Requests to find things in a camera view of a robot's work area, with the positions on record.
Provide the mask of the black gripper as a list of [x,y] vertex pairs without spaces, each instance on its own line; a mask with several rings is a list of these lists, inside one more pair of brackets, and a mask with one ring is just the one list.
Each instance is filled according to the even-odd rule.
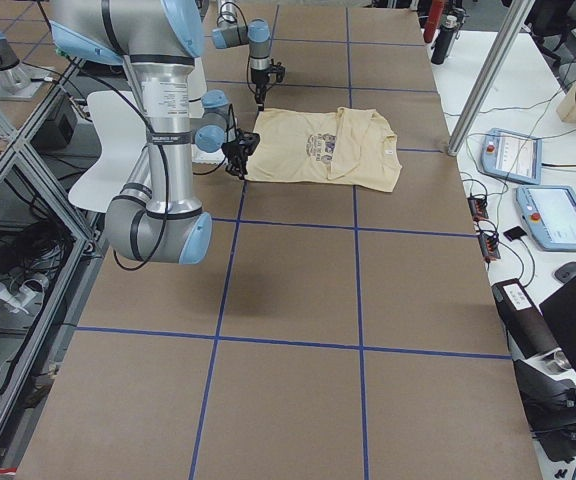
[[257,105],[257,109],[259,111],[263,111],[265,109],[265,101],[267,95],[267,88],[270,84],[270,74],[266,69],[264,70],[257,70],[251,69],[250,73],[250,80],[254,84],[254,99]]
[[226,172],[236,173],[239,180],[245,180],[246,172],[246,157],[239,147],[228,147],[223,149],[226,158]]

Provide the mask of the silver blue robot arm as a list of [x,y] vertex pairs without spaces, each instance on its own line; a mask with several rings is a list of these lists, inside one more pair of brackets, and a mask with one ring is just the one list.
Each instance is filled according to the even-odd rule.
[[218,1],[216,27],[211,38],[216,49],[248,46],[248,82],[251,82],[257,109],[263,111],[271,76],[276,74],[268,23],[263,19],[248,22],[235,1]]
[[256,142],[236,125],[221,91],[201,98],[203,117],[190,119],[188,77],[204,52],[200,10],[193,1],[57,1],[55,45],[68,55],[123,67],[146,149],[110,201],[105,234],[116,258],[197,264],[207,253],[212,218],[193,188],[192,153],[222,151],[228,173],[242,178]]

